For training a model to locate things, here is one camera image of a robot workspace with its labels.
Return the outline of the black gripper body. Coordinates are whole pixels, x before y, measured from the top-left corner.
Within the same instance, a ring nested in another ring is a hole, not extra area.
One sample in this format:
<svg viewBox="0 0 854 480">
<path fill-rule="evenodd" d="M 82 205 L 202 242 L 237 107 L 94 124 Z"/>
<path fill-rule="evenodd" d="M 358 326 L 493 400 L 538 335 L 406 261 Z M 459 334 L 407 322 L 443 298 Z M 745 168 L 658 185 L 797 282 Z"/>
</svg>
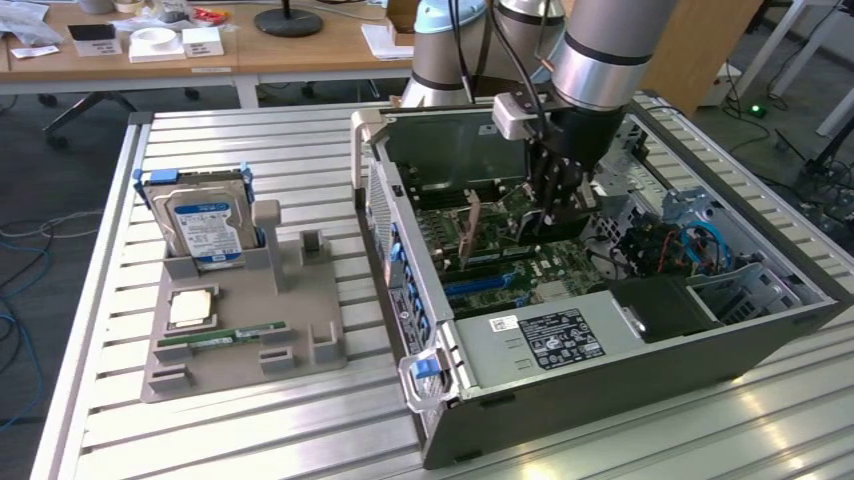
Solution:
<svg viewBox="0 0 854 480">
<path fill-rule="evenodd" d="M 551 173 L 555 167 L 562 169 L 566 164 L 572 169 L 592 172 L 609 152 L 625 114 L 626 107 L 596 111 L 566 106 L 550 110 L 546 172 Z"/>
</svg>

